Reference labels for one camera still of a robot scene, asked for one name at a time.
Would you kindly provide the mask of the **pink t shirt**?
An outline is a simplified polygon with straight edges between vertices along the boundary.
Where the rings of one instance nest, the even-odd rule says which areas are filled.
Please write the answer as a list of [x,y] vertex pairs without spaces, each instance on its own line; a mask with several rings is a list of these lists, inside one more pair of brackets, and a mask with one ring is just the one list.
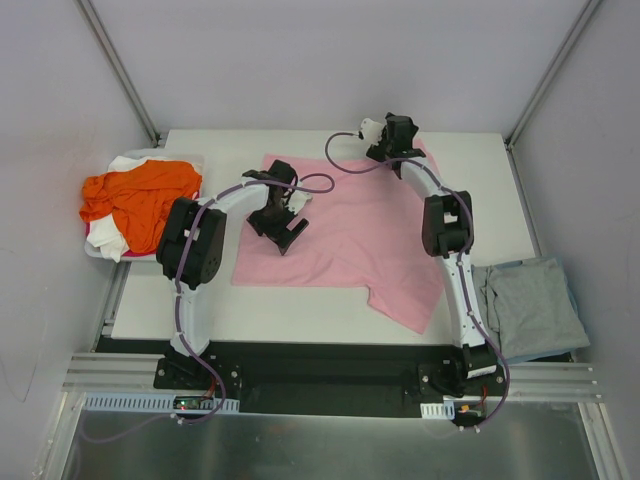
[[310,185],[319,183],[312,174],[326,173],[336,186],[302,208],[309,224],[286,254],[244,226],[233,285],[365,287],[370,307],[423,333],[444,285],[422,245],[422,200],[385,168],[365,173],[368,160],[346,160],[343,170],[321,160],[286,161]]

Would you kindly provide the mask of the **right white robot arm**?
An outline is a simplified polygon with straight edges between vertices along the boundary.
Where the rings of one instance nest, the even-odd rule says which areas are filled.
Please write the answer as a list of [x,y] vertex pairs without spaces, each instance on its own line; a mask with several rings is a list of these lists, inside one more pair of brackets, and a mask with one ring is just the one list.
[[383,123],[366,118],[359,128],[359,138],[368,144],[366,156],[389,166],[423,200],[422,244],[441,267],[452,322],[455,357],[449,381],[456,392],[470,395],[498,366],[473,285],[471,196],[445,184],[427,153],[414,145],[417,133],[410,117],[391,113]]

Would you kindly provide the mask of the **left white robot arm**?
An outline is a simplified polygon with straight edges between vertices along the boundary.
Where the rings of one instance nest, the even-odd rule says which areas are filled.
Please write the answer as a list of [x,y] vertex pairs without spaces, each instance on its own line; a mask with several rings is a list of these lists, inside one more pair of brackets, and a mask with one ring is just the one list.
[[258,237],[284,255],[309,225],[298,215],[314,193],[290,164],[275,160],[267,170],[245,172],[236,185],[212,197],[180,197],[172,204],[156,260],[171,283],[170,345],[185,356],[176,374],[187,387],[205,386],[212,374],[209,361],[200,357],[210,343],[204,289],[221,267],[228,220],[246,219]]

